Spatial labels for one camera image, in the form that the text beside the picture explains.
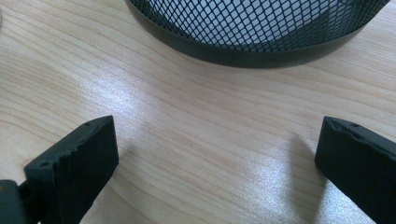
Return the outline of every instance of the black mesh basket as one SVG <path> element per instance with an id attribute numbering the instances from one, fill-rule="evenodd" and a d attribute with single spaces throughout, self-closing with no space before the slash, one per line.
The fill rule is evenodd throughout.
<path id="1" fill-rule="evenodd" d="M 389 0 L 126 0 L 174 49 L 231 66 L 306 63 L 341 47 Z"/>

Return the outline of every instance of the small hole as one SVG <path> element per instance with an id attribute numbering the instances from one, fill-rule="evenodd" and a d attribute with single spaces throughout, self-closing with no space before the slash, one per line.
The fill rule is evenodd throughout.
<path id="1" fill-rule="evenodd" d="M 43 167 L 43 166 L 48 166 L 50 163 L 48 162 L 48 161 L 42 161 L 41 163 L 40 163 L 40 166 L 41 167 Z"/>

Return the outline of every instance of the wood grain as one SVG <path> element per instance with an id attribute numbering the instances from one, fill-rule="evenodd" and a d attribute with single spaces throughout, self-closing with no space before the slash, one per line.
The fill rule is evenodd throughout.
<path id="1" fill-rule="evenodd" d="M 113 115 L 120 166 L 82 223 L 371 223 L 316 169 L 321 120 L 396 140 L 396 0 L 335 53 L 219 66 L 149 35 L 123 0 L 0 0 L 0 178 Z"/>

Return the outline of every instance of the wooden table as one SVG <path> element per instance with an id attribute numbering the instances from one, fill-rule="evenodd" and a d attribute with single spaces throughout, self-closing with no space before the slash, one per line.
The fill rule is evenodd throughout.
<path id="1" fill-rule="evenodd" d="M 315 167 L 323 116 L 396 140 L 396 0 L 315 62 L 239 69 L 149 35 L 123 0 L 0 0 L 0 179 L 113 115 L 120 165 L 82 223 L 371 223 Z"/>

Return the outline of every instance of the black mesh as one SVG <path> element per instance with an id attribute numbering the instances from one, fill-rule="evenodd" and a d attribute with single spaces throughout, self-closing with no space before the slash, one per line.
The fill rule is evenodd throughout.
<path id="1" fill-rule="evenodd" d="M 348 35 L 389 0 L 131 0 L 162 28 L 200 43 L 256 52 Z"/>

